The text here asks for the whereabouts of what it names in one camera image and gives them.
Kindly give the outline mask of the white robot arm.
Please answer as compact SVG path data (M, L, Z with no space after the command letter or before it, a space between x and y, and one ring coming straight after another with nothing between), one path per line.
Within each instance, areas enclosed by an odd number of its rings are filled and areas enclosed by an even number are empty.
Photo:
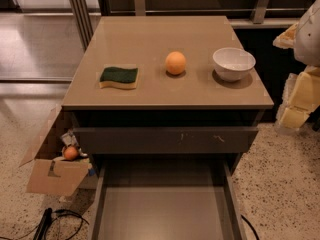
M316 0L297 23L277 36L273 45L292 48L294 58L306 65L301 73L289 74L276 114L277 131L291 134L320 106L320 0Z

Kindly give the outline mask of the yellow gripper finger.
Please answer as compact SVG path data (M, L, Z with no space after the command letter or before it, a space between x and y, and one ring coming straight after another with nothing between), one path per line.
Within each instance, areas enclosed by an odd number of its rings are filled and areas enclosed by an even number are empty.
M281 49L293 48L297 27L298 23L291 25L288 29L274 39L273 45Z
M276 114L275 129L281 134L298 132L319 106L320 68L307 66L299 74L290 73Z

